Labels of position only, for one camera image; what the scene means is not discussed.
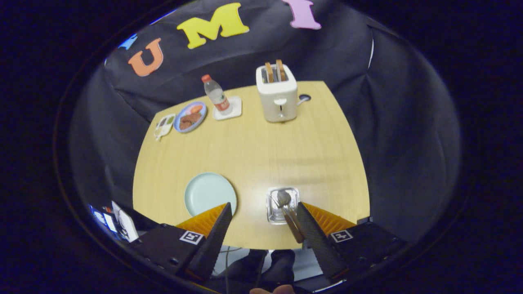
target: tabletop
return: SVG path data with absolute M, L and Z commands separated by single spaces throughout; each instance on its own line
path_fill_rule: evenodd
M 267 221 L 269 188 L 292 186 L 300 200 L 353 223 L 370 215 L 363 162 L 352 130 L 338 102 L 321 81 L 298 82 L 298 95 L 310 101 L 298 116 L 267 122 L 256 86 L 224 91 L 242 99 L 242 115 L 217 121 L 207 96 L 162 110 L 143 140 L 134 171 L 133 206 L 158 222 L 177 225 L 191 217 L 184 204 L 186 185 L 196 175 L 214 172 L 228 179 L 237 209 L 223 245 L 254 249 L 300 248 L 286 225 Z M 158 142 L 159 120 L 202 101 L 202 124 L 189 133 L 172 129 Z

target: bottle label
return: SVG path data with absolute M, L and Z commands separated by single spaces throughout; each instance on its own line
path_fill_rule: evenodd
M 222 97 L 220 98 L 220 103 L 214 104 L 214 106 L 216 106 L 216 108 L 219 111 L 224 111 L 229 107 L 229 100 L 227 100 L 224 93 L 222 93 Z

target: blue plate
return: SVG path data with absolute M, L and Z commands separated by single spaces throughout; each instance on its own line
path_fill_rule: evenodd
M 185 130 L 180 130 L 180 119 L 184 116 L 187 115 L 187 112 L 190 112 L 190 110 L 195 107 L 195 106 L 198 106 L 198 105 L 201 105 L 202 106 L 202 109 L 200 109 L 200 114 L 201 114 L 201 117 L 200 119 L 193 123 L 192 126 L 190 126 L 189 128 L 185 129 Z M 182 109 L 180 111 L 180 113 L 178 113 L 178 115 L 176 116 L 176 119 L 174 120 L 173 122 L 173 128 L 175 130 L 177 130 L 178 132 L 180 133 L 187 133 L 187 132 L 190 132 L 192 130 L 194 130 L 195 128 L 197 128 L 201 122 L 203 121 L 203 119 L 205 118 L 205 115 L 207 114 L 207 107 L 205 106 L 205 103 L 203 102 L 200 102 L 200 101 L 197 101 L 197 102 L 193 102 L 189 105 L 187 105 L 184 109 Z

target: light blue plate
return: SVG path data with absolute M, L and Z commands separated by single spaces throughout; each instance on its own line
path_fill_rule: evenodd
M 188 127 L 187 129 L 180 130 L 180 119 L 182 117 L 186 116 L 187 115 L 187 111 L 190 110 L 192 107 L 194 107 L 196 105 L 201 105 L 202 106 L 202 109 L 200 109 L 200 111 L 199 111 L 200 114 L 201 114 L 200 119 L 197 122 L 195 122 L 194 124 L 192 124 L 192 126 Z M 183 108 L 180 111 L 180 113 L 178 113 L 178 115 L 176 116 L 176 119 L 173 121 L 173 128 L 175 130 L 177 130 L 178 132 L 180 132 L 180 133 L 190 132 L 190 131 L 194 130 L 195 128 L 197 128 L 201 124 L 201 122 L 205 118 L 206 114 L 207 114 L 207 107 L 205 106 L 205 103 L 200 102 L 200 101 L 193 102 L 193 103 L 187 105 L 185 108 Z
M 192 178 L 185 188 L 185 207 L 191 216 L 224 203 L 231 203 L 232 215 L 236 212 L 236 193 L 231 183 L 215 173 L 202 173 Z

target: red bottle cap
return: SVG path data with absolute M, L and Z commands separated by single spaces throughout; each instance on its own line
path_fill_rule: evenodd
M 203 77 L 201 77 L 201 81 L 204 82 L 204 83 L 206 83 L 206 82 L 208 82 L 210 80 L 211 80 L 211 76 L 208 75 L 208 74 L 206 74 Z

